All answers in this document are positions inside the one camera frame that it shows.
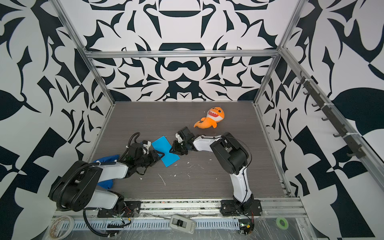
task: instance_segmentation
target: dark blue fabric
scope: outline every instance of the dark blue fabric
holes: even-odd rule
[[[109,156],[109,157],[102,157],[96,161],[100,161],[100,162],[113,162],[115,160],[117,160],[119,158],[119,155],[113,155],[113,156]],[[97,184],[98,186],[104,188],[104,189],[111,189],[112,186],[113,186],[113,180],[107,180],[107,181],[102,181],[102,182],[99,182]]]

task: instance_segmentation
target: blue cloth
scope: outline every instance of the blue cloth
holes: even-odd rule
[[[115,160],[119,159],[119,155],[113,155],[113,156],[109,156],[109,157],[102,157],[96,161],[100,161],[100,162],[113,162]],[[104,188],[104,189],[111,189],[112,186],[113,186],[113,181],[112,179],[110,180],[107,180],[107,181],[102,181],[102,182],[99,182],[97,184],[98,186]]]
[[[164,136],[154,141],[152,146],[155,150],[165,153],[165,156],[161,160],[166,167],[180,159],[178,155],[169,152],[172,146]]]

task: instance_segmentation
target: gray table surface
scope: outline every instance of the gray table surface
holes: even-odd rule
[[[225,113],[225,119],[218,123],[217,128],[193,128],[195,122],[215,106],[221,107]],[[253,155],[247,174],[254,196],[284,196],[255,110],[248,101],[117,102],[93,160],[122,154],[135,132],[141,133],[138,141],[153,142],[166,136],[172,144],[176,139],[175,133],[184,126],[195,135],[217,136],[230,132],[245,142]],[[134,174],[130,178],[116,179],[112,190],[126,198],[136,199],[225,198],[233,195],[229,174],[213,153],[202,151],[190,151],[169,167],[158,162],[148,168],[144,176]]]

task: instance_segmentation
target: black and white patterned wall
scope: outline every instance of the black and white patterned wall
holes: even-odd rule
[[[0,239],[31,239],[51,184],[89,157],[110,103],[46,0],[0,3]]]
[[[253,100],[272,57],[108,58],[94,63],[116,101]]]
[[[276,49],[297,0],[65,0],[91,51]],[[270,57],[104,59],[117,101],[253,100]]]
[[[382,1],[310,0],[288,50],[383,158]],[[293,193],[320,239],[382,239],[384,193],[284,60],[260,99]]]

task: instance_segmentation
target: orange plush toy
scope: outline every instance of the orange plush toy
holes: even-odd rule
[[[224,111],[219,107],[214,107],[209,109],[206,118],[202,118],[200,121],[197,121],[193,127],[198,128],[209,128],[213,126],[217,127],[217,123],[224,119]]]

